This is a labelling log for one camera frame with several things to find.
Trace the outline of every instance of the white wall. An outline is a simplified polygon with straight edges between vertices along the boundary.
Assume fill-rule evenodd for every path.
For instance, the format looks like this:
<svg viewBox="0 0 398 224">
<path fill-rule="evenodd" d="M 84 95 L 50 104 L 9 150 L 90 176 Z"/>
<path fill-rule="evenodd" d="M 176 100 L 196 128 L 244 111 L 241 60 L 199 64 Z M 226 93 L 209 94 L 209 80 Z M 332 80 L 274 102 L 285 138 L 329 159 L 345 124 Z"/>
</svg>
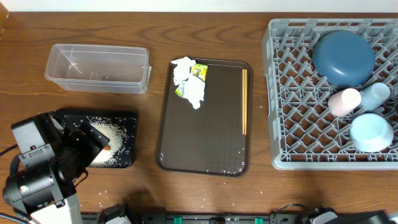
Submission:
<svg viewBox="0 0 398 224">
<path fill-rule="evenodd" d="M 9 11 L 398 12 L 398 0 L 0 0 Z"/>
</svg>

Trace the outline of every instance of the light blue bowl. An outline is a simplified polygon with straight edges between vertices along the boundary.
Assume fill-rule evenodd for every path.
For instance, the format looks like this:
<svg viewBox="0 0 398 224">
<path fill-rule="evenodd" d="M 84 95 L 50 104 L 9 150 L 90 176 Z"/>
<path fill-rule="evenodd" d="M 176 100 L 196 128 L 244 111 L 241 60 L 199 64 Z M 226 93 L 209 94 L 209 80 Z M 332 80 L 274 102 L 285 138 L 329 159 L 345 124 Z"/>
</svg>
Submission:
<svg viewBox="0 0 398 224">
<path fill-rule="evenodd" d="M 320 75 L 342 87 L 362 85 L 372 75 L 374 51 L 362 37 L 348 31 L 328 34 L 316 44 L 312 62 Z"/>
</svg>

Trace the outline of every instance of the cup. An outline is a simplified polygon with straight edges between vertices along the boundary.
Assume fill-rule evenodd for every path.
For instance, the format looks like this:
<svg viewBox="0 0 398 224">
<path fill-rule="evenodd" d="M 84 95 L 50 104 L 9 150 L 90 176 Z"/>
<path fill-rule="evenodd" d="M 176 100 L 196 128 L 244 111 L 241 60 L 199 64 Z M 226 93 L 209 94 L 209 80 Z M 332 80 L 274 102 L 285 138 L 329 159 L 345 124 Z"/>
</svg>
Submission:
<svg viewBox="0 0 398 224">
<path fill-rule="evenodd" d="M 348 88 L 329 98 L 328 106 L 335 116 L 346 116 L 361 102 L 361 94 L 358 90 Z"/>
<path fill-rule="evenodd" d="M 383 117 L 366 113 L 357 116 L 351 122 L 349 138 L 360 151 L 378 152 L 392 143 L 394 131 Z"/>
<path fill-rule="evenodd" d="M 389 97 L 390 88 L 384 83 L 375 83 L 362 91 L 361 106 L 368 111 L 379 108 Z"/>
</svg>

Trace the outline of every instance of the plastic crate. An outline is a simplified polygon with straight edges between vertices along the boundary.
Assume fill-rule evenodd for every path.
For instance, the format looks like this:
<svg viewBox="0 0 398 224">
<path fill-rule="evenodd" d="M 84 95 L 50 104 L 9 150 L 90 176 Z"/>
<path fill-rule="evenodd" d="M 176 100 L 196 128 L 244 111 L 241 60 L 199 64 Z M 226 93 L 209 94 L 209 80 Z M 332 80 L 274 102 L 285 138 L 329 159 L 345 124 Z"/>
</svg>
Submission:
<svg viewBox="0 0 398 224">
<path fill-rule="evenodd" d="M 341 88 L 318 74 L 311 56 L 318 40 L 337 30 L 360 35 L 376 55 L 373 76 L 356 88 L 383 82 L 391 89 L 391 97 L 373 112 L 386 118 L 395 133 L 383 151 L 361 152 L 349 140 L 350 122 L 364 108 L 336 117 L 327 107 L 328 98 Z M 398 169 L 398 19 L 274 19 L 262 39 L 262 53 L 276 169 Z"/>
</svg>

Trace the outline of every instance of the black tray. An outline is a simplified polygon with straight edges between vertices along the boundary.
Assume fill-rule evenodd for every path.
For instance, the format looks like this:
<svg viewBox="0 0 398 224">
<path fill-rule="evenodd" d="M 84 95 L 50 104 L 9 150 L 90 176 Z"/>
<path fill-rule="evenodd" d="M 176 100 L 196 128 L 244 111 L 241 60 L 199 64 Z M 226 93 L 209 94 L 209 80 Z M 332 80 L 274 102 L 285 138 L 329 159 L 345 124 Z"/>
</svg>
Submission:
<svg viewBox="0 0 398 224">
<path fill-rule="evenodd" d="M 205 100 L 195 110 L 175 94 L 170 64 L 155 155 L 164 170 L 237 177 L 249 167 L 252 68 L 244 62 L 195 59 L 208 65 Z M 242 134 L 242 70 L 248 70 L 247 135 Z"/>
<path fill-rule="evenodd" d="M 60 109 L 57 110 L 60 116 L 63 116 L 70 125 L 71 131 L 76 130 L 79 124 L 92 120 L 106 120 L 107 123 L 117 124 L 121 128 L 126 128 L 126 136 L 123 137 L 123 146 L 125 150 L 115 153 L 113 158 L 115 163 L 110 166 L 101 166 L 108 168 L 126 168 L 132 165 L 134 161 L 134 148 L 136 145 L 137 133 L 137 115 L 132 111 L 112 111 L 112 110 L 96 110 L 96 109 Z"/>
</svg>

